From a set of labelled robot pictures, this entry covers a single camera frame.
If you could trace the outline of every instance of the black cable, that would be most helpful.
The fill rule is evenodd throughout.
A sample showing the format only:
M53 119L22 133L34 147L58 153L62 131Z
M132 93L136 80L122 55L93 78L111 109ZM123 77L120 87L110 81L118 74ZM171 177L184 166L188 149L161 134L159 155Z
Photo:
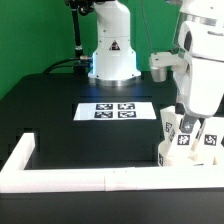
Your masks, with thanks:
M42 74L48 74L49 71L51 71L54 67L56 67L57 65L60 65L60 64L64 64L64 63L67 63L67 62L70 62L70 61L79 61L80 59L79 58L68 58L68 59L65 59L65 60L61 60L61 61L58 61L52 65L50 65L48 68L46 68Z
M75 65L58 65L55 67L52 67L50 70L48 70L47 73L44 73L45 75L49 75L51 71L58 69L58 68L74 68L74 67L89 67L90 64L75 64Z

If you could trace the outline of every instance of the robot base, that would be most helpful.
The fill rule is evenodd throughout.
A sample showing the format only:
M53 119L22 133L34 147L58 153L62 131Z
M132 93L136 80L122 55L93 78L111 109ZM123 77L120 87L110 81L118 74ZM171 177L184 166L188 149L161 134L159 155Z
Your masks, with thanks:
M97 84L101 86L108 86L108 87L128 86L131 84L138 83L140 81L141 81L141 76L135 76L133 78L126 79L126 80L102 80L98 78L89 77L89 83Z

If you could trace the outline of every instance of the black tag on cube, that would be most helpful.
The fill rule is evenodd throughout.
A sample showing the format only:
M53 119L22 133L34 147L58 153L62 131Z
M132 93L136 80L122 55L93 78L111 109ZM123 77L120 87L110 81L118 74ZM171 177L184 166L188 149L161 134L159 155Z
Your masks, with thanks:
M172 128L172 124L169 122L166 122L166 132L170 132L171 128Z
M174 131L174 129L173 129L173 130L171 131L171 133L170 133L170 136L169 136L169 139L170 139L171 142L173 141L174 136L175 136L175 131Z
M178 135L177 145L190 145L190 135Z
M112 103L98 103L96 104L96 110L113 110Z
M163 166L163 156L159 153L159 164Z
M216 146L217 143L217 135L205 135L204 144Z
M102 111L102 112L95 112L94 118L113 118L113 112L112 111Z

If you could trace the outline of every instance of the warning label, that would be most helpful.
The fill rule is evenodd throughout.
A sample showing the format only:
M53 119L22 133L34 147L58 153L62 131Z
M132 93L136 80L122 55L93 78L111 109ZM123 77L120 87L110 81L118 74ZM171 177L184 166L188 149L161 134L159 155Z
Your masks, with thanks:
M118 43L116 40L114 40L114 42L112 43L109 50L110 51L120 51L120 47L118 46Z

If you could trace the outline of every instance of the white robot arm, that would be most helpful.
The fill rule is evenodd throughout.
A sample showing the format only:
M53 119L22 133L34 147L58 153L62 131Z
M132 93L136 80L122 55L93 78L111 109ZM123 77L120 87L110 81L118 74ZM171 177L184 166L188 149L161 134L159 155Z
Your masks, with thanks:
M95 10L98 46L93 53L90 83L124 86L140 80L136 53L131 48L130 12L118 0L65 0L83 16Z
M224 1L167 0L181 5L174 36L177 54L154 53L155 81L164 81L172 66L184 116L174 107L161 111L165 140L161 166L224 164L224 118L213 117L224 93ZM200 124L199 118L205 121Z
M174 44L180 50L178 55L153 54L151 66L173 66L174 80L186 112L185 120L192 123L193 128L197 118L209 118L215 114L224 93L224 2L168 2L182 2L174 37Z

